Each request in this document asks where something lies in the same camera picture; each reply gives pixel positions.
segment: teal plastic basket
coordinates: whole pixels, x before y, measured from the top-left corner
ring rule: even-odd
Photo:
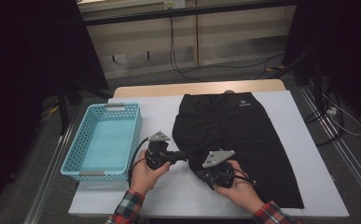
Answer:
[[[137,103],[90,105],[63,162],[75,180],[125,180],[142,116]]]

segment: logo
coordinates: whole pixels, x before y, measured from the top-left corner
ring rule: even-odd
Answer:
[[[250,105],[250,104],[248,104],[245,100],[241,100],[239,102],[239,106],[247,106],[247,105]]]

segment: plaid shirt sleeve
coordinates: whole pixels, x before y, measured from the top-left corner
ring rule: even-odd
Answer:
[[[139,211],[142,208],[144,200],[144,195],[134,190],[127,190],[121,203],[117,206],[114,214],[106,221],[106,224],[134,223],[139,216]]]
[[[266,203],[253,215],[256,223],[264,224],[299,224],[291,216],[284,213],[274,202]]]

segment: black shorts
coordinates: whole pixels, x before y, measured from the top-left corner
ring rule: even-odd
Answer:
[[[172,136],[196,173],[209,151],[234,150],[265,203],[303,208],[297,180],[264,107],[251,92],[185,95]]]

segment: white table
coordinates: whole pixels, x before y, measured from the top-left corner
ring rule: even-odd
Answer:
[[[265,107],[293,167],[304,209],[284,209],[294,217],[348,217],[346,207],[303,122],[289,91],[253,92]],[[140,140],[156,131],[171,137],[182,95],[115,98],[109,102],[138,102],[143,117]],[[178,150],[174,141],[168,150]],[[81,182],[69,213],[82,217],[113,213],[127,182]],[[142,217],[245,218],[250,214],[210,190],[179,161],[146,195]]]

